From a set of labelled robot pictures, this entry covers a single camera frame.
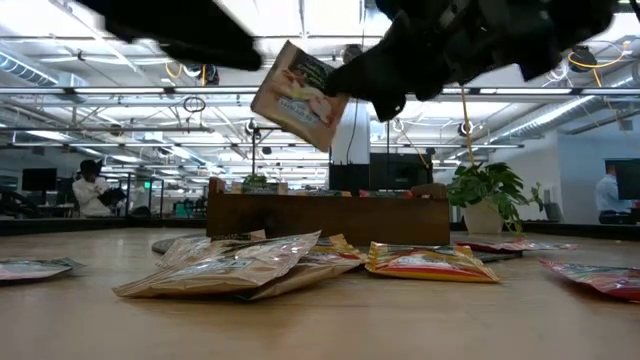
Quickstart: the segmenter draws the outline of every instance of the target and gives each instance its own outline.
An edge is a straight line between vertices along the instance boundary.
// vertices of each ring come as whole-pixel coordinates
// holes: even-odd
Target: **man in white shirt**
[[[596,207],[600,211],[599,221],[603,225],[634,225],[631,216],[633,204],[618,198],[618,181],[614,165],[607,166],[607,175],[596,185]]]
[[[111,216],[111,210],[98,199],[98,196],[109,190],[107,181],[98,177],[99,172],[98,164],[92,160],[80,163],[82,178],[73,183],[73,193],[83,216]]]

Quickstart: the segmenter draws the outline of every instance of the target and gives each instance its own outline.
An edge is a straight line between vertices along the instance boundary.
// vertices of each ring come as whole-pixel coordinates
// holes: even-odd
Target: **person sitting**
[[[80,206],[82,216],[103,217],[111,216],[111,210],[106,207],[99,196],[109,190],[109,184],[100,174],[99,165],[92,160],[80,163],[82,178],[73,183],[73,193]]]
[[[618,198],[616,168],[607,165],[607,174],[596,185],[596,207],[600,211],[599,221],[603,225],[634,225],[631,216],[632,203]]]

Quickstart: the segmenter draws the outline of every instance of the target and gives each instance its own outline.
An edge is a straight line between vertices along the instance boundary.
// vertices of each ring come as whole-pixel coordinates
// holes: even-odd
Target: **white plant pot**
[[[504,221],[498,207],[490,201],[482,200],[462,209],[464,223],[469,234],[500,235]]]

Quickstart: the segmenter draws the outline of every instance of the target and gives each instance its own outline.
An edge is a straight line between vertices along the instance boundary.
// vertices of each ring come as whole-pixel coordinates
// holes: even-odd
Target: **wooden box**
[[[449,203],[444,185],[414,189],[429,199],[315,197],[225,194],[224,183],[211,178],[207,235],[265,229],[268,237],[322,230],[344,234],[349,243],[410,245],[449,244]]]

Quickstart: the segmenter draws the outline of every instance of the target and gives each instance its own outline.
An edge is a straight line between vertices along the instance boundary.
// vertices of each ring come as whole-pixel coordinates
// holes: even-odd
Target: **white column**
[[[366,102],[347,105],[331,146],[331,160],[335,165],[369,164],[370,118]]]

